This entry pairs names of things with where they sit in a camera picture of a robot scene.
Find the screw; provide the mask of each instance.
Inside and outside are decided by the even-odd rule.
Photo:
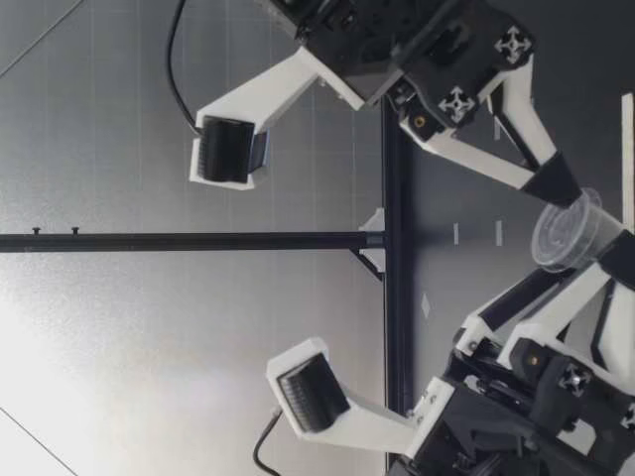
[[[426,118],[424,116],[417,116],[415,118],[415,127],[421,129],[426,125]]]

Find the clear plastic cup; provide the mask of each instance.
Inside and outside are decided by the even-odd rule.
[[[592,188],[568,209],[549,205],[534,229],[532,255],[550,273],[580,269],[592,262],[624,230],[602,209]]]

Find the black metal frame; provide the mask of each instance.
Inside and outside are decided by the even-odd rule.
[[[415,212],[413,148],[387,100],[382,103],[386,214],[386,405],[405,415],[414,407]]]
[[[381,232],[0,235],[0,254],[383,248]]]

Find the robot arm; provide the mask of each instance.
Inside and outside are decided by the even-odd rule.
[[[267,379],[296,435],[304,440],[402,454],[416,425],[340,386],[327,348],[310,339],[269,362]]]
[[[531,101],[534,43],[483,0],[262,0],[300,50],[198,113],[210,140],[196,142],[190,179],[252,188],[266,165],[258,142],[317,78],[355,110],[388,97],[422,149],[561,207],[581,190]],[[455,133],[480,105],[520,149],[516,165]],[[239,170],[239,173],[221,173]]]
[[[633,289],[615,284],[622,295],[612,294],[597,329],[617,346],[611,355],[630,349],[620,365],[588,359],[564,339],[613,280],[601,261],[577,273],[536,271],[471,315],[444,374],[408,419],[359,404],[337,383],[318,339],[272,360],[269,383],[302,439],[402,455],[389,476],[616,475],[635,451],[634,369],[621,372],[635,342],[605,333],[635,317]],[[507,341],[495,336],[519,316]]]
[[[190,181],[249,190],[266,177],[269,130],[318,79],[359,109],[363,100],[305,48],[196,114]]]

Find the white tape mark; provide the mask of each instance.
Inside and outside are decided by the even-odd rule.
[[[503,221],[496,222],[496,246],[503,246]]]
[[[635,231],[635,131],[633,94],[622,96],[622,220]]]
[[[421,310],[424,312],[424,317],[426,320],[430,319],[430,313],[433,310],[433,307],[430,304],[430,300],[428,299],[428,295],[424,293],[424,297],[421,299]]]
[[[500,141],[502,130],[503,128],[501,127],[500,122],[494,121],[494,140],[496,142]]]

